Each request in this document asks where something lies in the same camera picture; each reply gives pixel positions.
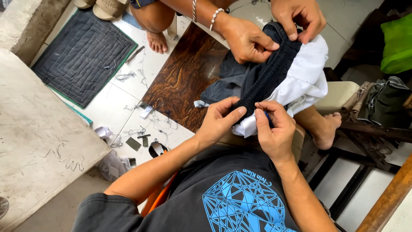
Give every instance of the foot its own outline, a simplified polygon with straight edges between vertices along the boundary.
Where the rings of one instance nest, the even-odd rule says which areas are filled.
[[[166,38],[163,35],[163,32],[160,33],[154,33],[150,31],[147,32],[147,40],[149,41],[149,47],[155,51],[155,52],[160,52],[161,54],[163,52],[167,52],[167,43],[166,43]]]
[[[342,123],[342,116],[340,113],[333,113],[324,116],[325,128],[320,130],[320,133],[313,136],[313,142],[321,150],[327,150],[332,147],[333,139],[335,138],[336,129]]]

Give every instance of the blue geometric print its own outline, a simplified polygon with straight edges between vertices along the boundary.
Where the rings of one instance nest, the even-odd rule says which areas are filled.
[[[203,194],[203,205],[213,232],[294,231],[285,227],[285,207],[278,194],[239,171],[211,186]]]

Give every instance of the brown marble tile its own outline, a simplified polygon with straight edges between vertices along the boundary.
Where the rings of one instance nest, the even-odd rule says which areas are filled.
[[[203,121],[207,108],[193,102],[219,79],[219,65],[228,49],[191,23],[152,82],[143,101],[192,132]]]

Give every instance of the black quilted mat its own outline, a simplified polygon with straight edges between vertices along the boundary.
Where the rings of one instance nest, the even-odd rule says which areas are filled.
[[[77,10],[32,67],[49,87],[81,108],[126,61],[137,43],[92,10]]]

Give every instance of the white mesh fabric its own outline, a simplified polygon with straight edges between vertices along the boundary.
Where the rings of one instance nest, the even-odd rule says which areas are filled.
[[[328,45],[321,35],[317,35],[306,45],[302,44],[285,80],[265,101],[276,100],[282,105],[289,104],[287,113],[291,117],[314,105],[328,93],[328,84],[323,72],[327,59]],[[257,135],[255,114],[233,126],[232,132],[245,138]]]

